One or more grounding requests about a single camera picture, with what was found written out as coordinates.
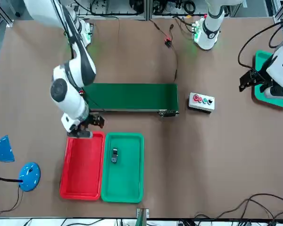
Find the brown table surface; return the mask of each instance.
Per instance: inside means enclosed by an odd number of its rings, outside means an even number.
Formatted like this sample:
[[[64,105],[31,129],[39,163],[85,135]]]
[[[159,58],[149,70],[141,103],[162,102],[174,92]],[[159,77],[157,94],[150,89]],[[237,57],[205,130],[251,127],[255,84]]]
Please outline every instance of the brown table surface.
[[[139,204],[63,200],[59,184],[66,147],[62,112],[50,99],[55,66],[69,59],[63,31],[34,21],[17,21],[5,34],[0,55],[0,137],[8,134],[16,162],[0,163],[0,176],[17,178],[27,161],[41,167],[37,188],[24,193],[21,205],[3,216],[13,217],[135,217],[137,207],[151,218],[209,216],[236,207],[255,193],[283,197],[283,112],[255,104],[251,89],[239,93],[239,78],[247,71],[237,63],[241,46],[271,18],[225,19],[211,51],[186,39],[174,19],[156,23],[168,32],[179,56],[180,115],[161,119],[149,113],[105,114],[104,132],[139,132],[145,138],[144,197]],[[151,22],[95,21],[92,58],[96,82],[170,83],[175,55]],[[256,50],[269,50],[268,31],[247,46],[242,60],[250,64]],[[187,110],[189,93],[214,96],[211,115]],[[12,207],[17,186],[0,181],[0,210]],[[283,202],[256,200],[271,211]],[[238,218],[241,210],[225,218]],[[266,218],[251,203],[246,218]]]

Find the white robotic arm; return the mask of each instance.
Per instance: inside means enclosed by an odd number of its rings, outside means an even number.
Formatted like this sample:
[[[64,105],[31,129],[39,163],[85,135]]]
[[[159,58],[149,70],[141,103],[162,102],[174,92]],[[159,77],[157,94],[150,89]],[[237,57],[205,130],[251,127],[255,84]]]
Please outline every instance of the white robotic arm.
[[[103,126],[103,119],[90,113],[88,104],[79,93],[82,87],[93,83],[96,75],[95,65],[86,50],[91,42],[91,25],[57,0],[24,2],[34,20],[61,27],[67,34],[72,59],[54,68],[50,95],[64,112],[61,121],[66,131],[75,137],[91,137],[92,133],[87,130],[88,124]]]
[[[224,19],[223,6],[237,5],[243,0],[205,0],[208,14],[193,24],[193,40],[203,50],[213,48],[217,42],[220,25]]]
[[[258,84],[262,84],[260,92],[265,97],[283,99],[283,42],[264,62],[260,71],[251,69],[240,78],[239,90],[242,92],[247,87]]]

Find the red tray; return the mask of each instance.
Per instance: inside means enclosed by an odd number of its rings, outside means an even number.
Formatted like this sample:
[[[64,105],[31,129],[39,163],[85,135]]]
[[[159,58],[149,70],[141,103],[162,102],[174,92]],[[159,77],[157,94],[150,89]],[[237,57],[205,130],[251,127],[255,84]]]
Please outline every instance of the red tray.
[[[60,185],[63,199],[97,200],[100,197],[105,134],[93,138],[67,138]]]

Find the red button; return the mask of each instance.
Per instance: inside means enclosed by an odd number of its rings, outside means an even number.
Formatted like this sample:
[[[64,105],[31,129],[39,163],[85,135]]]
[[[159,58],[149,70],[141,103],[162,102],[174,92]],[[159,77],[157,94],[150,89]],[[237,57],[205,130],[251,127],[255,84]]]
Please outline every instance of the red button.
[[[197,94],[194,94],[193,99],[194,99],[194,101],[198,101],[199,96]]]

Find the lamp base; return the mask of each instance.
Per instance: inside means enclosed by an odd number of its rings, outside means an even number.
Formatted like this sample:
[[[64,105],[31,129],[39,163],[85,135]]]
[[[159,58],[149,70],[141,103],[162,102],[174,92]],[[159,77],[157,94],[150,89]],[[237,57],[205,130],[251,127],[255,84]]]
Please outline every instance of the lamp base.
[[[24,192],[29,192],[35,189],[40,181],[41,170],[37,163],[28,162],[26,163],[19,173],[19,180],[22,180],[22,183],[19,183],[20,188]]]

